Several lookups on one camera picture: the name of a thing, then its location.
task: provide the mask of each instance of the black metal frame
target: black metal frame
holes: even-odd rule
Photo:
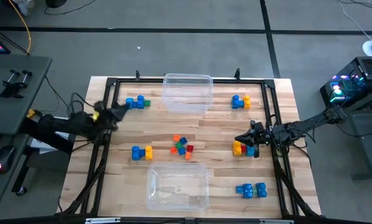
[[[103,103],[105,106],[108,104],[108,98],[110,94],[110,90],[114,87],[114,95],[113,100],[111,102],[111,106],[115,105],[118,101],[119,95],[119,88],[122,83],[162,83],[164,78],[143,78],[140,76],[139,72],[136,71],[135,77],[123,77],[123,78],[107,78],[106,81],[106,88],[105,93],[103,96]],[[277,94],[276,94],[276,86],[274,80],[272,79],[248,79],[248,78],[240,78],[240,70],[237,69],[234,78],[214,78],[213,82],[215,84],[257,84],[261,86],[263,103],[264,103],[264,110],[265,116],[267,119],[267,127],[270,128],[272,126],[271,121],[271,110],[269,107],[269,99],[267,97],[267,88],[270,89],[272,100],[273,100],[273,108],[274,108],[274,116],[276,121],[281,124],[281,117],[280,117],[280,110],[279,104],[277,102]],[[101,191],[103,188],[103,181],[105,177],[105,170],[106,170],[106,163],[108,160],[108,150],[111,140],[111,131],[107,131],[103,133],[96,143],[94,143],[90,166],[88,169],[88,175],[86,178],[86,184],[78,197],[71,203],[71,205],[64,210],[63,212],[57,213],[50,217],[31,217],[31,218],[17,218],[12,220],[0,220],[0,223],[57,223],[60,220],[62,223],[85,223],[87,218],[98,218],[98,210],[100,206],[100,199],[101,199]],[[98,151],[100,146],[103,146],[102,157],[100,163],[97,168],[95,168],[96,160],[98,157]],[[271,152],[272,152],[272,160],[274,164],[274,175],[276,178],[276,187],[277,187],[277,194],[279,198],[279,206],[281,210],[281,220],[291,220],[287,223],[352,223],[351,221],[346,220],[334,220],[325,218],[323,216],[318,216],[314,212],[312,212],[309,208],[301,209],[305,213],[305,216],[299,215],[299,205],[306,205],[303,198],[298,194],[297,190],[294,188],[294,184],[292,181],[291,175],[291,167],[287,153],[283,150],[282,151],[282,158],[284,162],[284,170],[280,166],[279,163],[279,156],[276,153],[276,148],[273,144],[271,144]],[[95,198],[93,201],[93,206],[89,212],[88,210],[88,202],[90,196],[90,190],[92,186],[97,183],[96,186],[96,193]],[[284,190],[282,183],[285,183],[286,187],[289,189],[290,198],[291,198],[291,205],[292,205],[292,213],[287,210],[286,206],[286,199],[284,196]],[[81,207],[80,213],[75,214],[78,208]],[[121,219],[121,223],[167,223],[167,222],[179,222],[184,224],[194,224],[194,223],[262,223],[263,219],[257,218],[152,218],[152,217],[116,217]]]

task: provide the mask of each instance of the green block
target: green block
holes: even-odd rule
[[[181,147],[183,147],[184,145],[182,145],[182,143],[178,142],[175,147],[179,150]]]
[[[151,104],[151,101],[150,100],[145,100],[144,101],[144,106],[150,106]]]

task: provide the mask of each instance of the red block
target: red block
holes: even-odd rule
[[[241,152],[243,153],[247,152],[247,146],[241,146]]]
[[[188,152],[193,152],[193,147],[194,147],[194,146],[187,145],[187,149],[186,149],[186,151],[188,151]]]

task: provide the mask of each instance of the clear plastic bin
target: clear plastic bin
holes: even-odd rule
[[[147,175],[146,205],[155,211],[207,209],[207,167],[204,164],[152,164]]]
[[[212,105],[213,81],[209,75],[165,75],[162,101],[170,113],[205,114]]]

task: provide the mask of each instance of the gray floor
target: gray floor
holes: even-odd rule
[[[69,1],[66,11],[84,1]],[[266,0],[272,29],[358,30],[336,0]],[[45,16],[44,5],[27,18],[30,26],[263,29],[259,0],[107,0],[64,16]],[[372,10],[347,5],[347,13],[372,30]],[[21,26],[11,10],[3,9],[1,26]],[[5,32],[22,46],[25,32]],[[363,56],[363,35],[274,35],[282,78],[291,78],[301,119],[324,109],[318,89],[356,56]],[[53,58],[52,85],[65,98],[73,91],[85,95],[92,75],[161,76],[199,73],[231,77],[273,77],[264,34],[143,34],[33,32],[32,54]],[[43,84],[34,108],[52,110],[56,98]],[[64,106],[54,115],[64,116]],[[317,144],[308,142],[322,213],[330,218],[372,222],[372,180],[354,182],[351,174],[365,169],[358,141],[334,126],[317,130]],[[64,180],[62,171],[38,169],[20,198],[5,196],[0,218],[50,215]]]

